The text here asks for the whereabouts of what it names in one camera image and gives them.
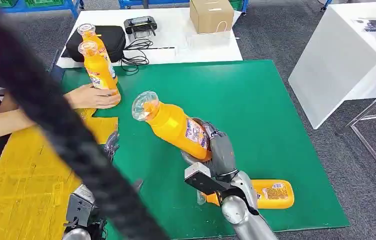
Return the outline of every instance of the green crate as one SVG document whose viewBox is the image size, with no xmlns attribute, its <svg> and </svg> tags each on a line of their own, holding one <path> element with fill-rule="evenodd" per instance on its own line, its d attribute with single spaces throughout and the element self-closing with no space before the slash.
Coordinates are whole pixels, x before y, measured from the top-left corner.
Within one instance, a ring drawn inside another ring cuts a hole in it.
<svg viewBox="0 0 376 240">
<path fill-rule="evenodd" d="M 0 7 L 14 7 L 18 0 L 0 0 Z"/>
<path fill-rule="evenodd" d="M 243 0 L 229 0 L 229 3 L 235 11 L 243 9 Z"/>
<path fill-rule="evenodd" d="M 24 0 L 29 8 L 63 5 L 64 0 Z"/>
</svg>

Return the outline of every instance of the bottle neck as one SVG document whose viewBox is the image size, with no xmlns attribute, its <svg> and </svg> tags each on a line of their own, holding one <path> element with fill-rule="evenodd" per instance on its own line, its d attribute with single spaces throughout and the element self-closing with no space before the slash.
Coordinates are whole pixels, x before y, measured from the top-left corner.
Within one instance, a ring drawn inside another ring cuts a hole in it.
<svg viewBox="0 0 376 240">
<path fill-rule="evenodd" d="M 85 40 L 95 35 L 96 35 L 95 31 L 86 31 L 82 34 L 82 38 Z"/>
<path fill-rule="evenodd" d="M 164 111 L 160 111 L 165 107 L 165 104 L 162 103 L 161 101 L 158 102 L 158 106 L 147 106 L 147 108 L 151 107 L 150 109 L 147 109 L 150 111 L 150 114 L 146 117 L 146 122 L 150 124 L 151 126 L 156 126 L 163 124 L 165 120 L 165 113 Z"/>
<path fill-rule="evenodd" d="M 99 62 L 99 61 L 102 61 L 104 60 L 104 57 L 102 57 L 100 54 L 96 53 L 94 55 L 88 55 L 88 56 L 84 56 L 85 58 L 85 61 L 84 62 Z"/>
</svg>

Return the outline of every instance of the clear bottle cap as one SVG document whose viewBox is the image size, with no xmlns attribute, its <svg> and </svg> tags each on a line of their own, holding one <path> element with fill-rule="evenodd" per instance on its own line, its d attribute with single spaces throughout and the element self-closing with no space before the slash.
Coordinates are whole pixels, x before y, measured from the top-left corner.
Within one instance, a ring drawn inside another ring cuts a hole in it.
<svg viewBox="0 0 376 240">
<path fill-rule="evenodd" d="M 206 196 L 201 191 L 197 190 L 197 204 L 203 205 L 206 203 Z"/>
<path fill-rule="evenodd" d="M 149 114 L 159 108 L 159 97 L 153 91 L 145 91 L 138 95 L 132 103 L 132 117 L 138 121 L 146 121 Z"/>
<path fill-rule="evenodd" d="M 83 41 L 79 44 L 79 47 L 77 48 L 77 50 L 84 57 L 91 57 L 97 54 L 98 44 L 94 41 Z"/>
<path fill-rule="evenodd" d="M 95 26 L 91 23 L 84 23 L 77 27 L 77 32 L 84 36 L 87 33 L 95 33 Z"/>
</svg>

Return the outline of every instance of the gray carpet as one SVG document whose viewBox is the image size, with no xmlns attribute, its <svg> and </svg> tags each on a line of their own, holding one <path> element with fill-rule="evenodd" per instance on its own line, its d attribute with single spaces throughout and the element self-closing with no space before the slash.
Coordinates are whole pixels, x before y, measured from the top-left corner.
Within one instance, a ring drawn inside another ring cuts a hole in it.
<svg viewBox="0 0 376 240">
<path fill-rule="evenodd" d="M 86 10 L 119 9 L 114 0 L 85 0 Z M 186 4 L 157 7 L 178 7 Z M 244 59 L 272 59 L 297 108 L 304 127 L 326 170 L 351 227 L 278 233 L 281 240 L 376 240 L 376 162 L 359 139 L 336 130 L 371 100 L 347 101 L 317 130 L 312 130 L 288 77 L 322 13 L 317 0 L 252 0 L 247 15 L 233 28 Z M 70 12 L 19 13 L 8 16 L 46 65 L 66 41 L 72 26 Z M 376 149 L 376 120 L 357 124 Z"/>
</svg>

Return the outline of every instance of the person's hand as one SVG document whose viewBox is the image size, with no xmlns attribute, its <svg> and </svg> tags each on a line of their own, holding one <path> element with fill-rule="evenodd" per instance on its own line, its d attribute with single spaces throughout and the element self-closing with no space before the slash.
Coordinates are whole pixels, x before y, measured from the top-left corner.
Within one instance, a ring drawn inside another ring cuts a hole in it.
<svg viewBox="0 0 376 240">
<path fill-rule="evenodd" d="M 82 85 L 64 96 L 74 109 L 109 109 L 121 101 L 121 95 L 116 93 L 116 90 L 94 88 L 90 83 Z"/>
</svg>

